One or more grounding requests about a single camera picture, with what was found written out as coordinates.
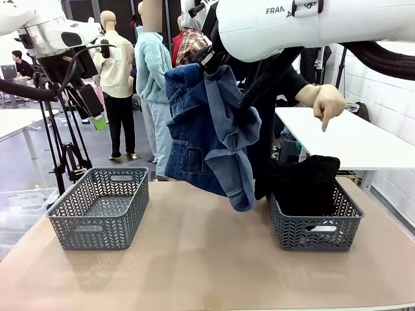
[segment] plaid shirt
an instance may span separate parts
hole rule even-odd
[[[183,40],[177,54],[177,66],[191,63],[193,56],[207,47],[208,43],[203,38],[203,33],[196,28],[183,28]]]

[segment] table surface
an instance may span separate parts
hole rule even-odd
[[[43,217],[0,263],[0,310],[284,310],[415,305],[415,243],[350,180],[362,207],[347,253],[282,251],[264,201],[150,183],[125,251],[64,251]]]
[[[52,112],[57,114],[59,110],[53,109]],[[48,111],[45,111],[45,114],[46,117],[49,116]],[[0,109],[0,139],[21,131],[26,126],[42,119],[40,109]]]
[[[310,155],[340,159],[341,170],[415,168],[415,146],[344,111],[326,132],[311,108],[276,108],[276,113]]]

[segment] white shoe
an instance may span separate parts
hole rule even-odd
[[[119,157],[113,157],[112,155],[108,158],[110,161],[115,161],[116,159],[119,159],[120,158],[120,156]]]
[[[125,153],[125,155],[127,157],[129,157],[131,160],[136,160],[137,159],[137,154],[129,154],[129,153]]]

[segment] black pants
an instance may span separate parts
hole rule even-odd
[[[134,133],[134,118],[132,115],[131,96],[127,98],[115,98],[105,96],[105,108],[110,125],[110,133],[112,140],[112,156],[119,157],[119,143],[121,136],[121,125],[124,128],[125,135],[125,151],[134,154],[136,148],[136,135]]]

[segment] gray plastic basket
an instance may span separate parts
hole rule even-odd
[[[268,196],[272,223],[281,249],[286,251],[349,251],[363,212],[336,183],[333,216],[287,216],[273,195]]]
[[[91,168],[49,209],[63,249],[130,247],[148,203],[148,168]]]

